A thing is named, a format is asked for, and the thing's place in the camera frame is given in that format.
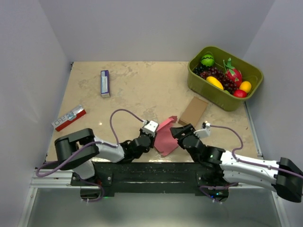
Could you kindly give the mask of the pink paper box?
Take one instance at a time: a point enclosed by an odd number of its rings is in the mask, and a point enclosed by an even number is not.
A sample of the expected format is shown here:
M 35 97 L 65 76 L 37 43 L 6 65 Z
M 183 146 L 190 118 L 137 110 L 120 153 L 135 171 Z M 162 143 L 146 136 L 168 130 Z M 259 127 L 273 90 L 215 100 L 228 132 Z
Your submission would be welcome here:
M 172 137 L 170 132 L 170 128 L 174 126 L 177 119 L 177 116 L 171 116 L 160 123 L 157 128 L 154 148 L 161 156 L 169 155 L 178 147 L 177 140 Z

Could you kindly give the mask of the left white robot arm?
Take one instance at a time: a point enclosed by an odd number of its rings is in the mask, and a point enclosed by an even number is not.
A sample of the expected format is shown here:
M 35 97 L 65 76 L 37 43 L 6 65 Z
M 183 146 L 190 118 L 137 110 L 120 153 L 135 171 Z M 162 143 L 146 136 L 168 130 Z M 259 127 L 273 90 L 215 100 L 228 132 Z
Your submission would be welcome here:
M 54 142 L 60 170 L 72 170 L 86 185 L 94 185 L 98 174 L 92 158 L 99 157 L 118 164 L 131 163 L 153 148 L 156 134 L 155 126 L 144 126 L 139 137 L 117 145 L 96 137 L 90 128 L 68 134 Z

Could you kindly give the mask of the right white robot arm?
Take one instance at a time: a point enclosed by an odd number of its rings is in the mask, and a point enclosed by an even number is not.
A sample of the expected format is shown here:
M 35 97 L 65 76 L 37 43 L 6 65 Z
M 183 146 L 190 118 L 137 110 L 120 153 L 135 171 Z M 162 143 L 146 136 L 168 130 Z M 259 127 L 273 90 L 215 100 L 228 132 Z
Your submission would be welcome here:
M 236 148 L 228 151 L 207 146 L 201 139 L 209 136 L 212 128 L 210 123 L 203 123 L 199 130 L 191 124 L 170 128 L 172 137 L 192 160 L 211 171 L 213 185 L 207 189 L 225 190 L 244 183 L 276 192 L 290 202 L 302 201 L 303 172 L 293 161 L 285 157 L 278 161 L 255 159 L 237 155 Z

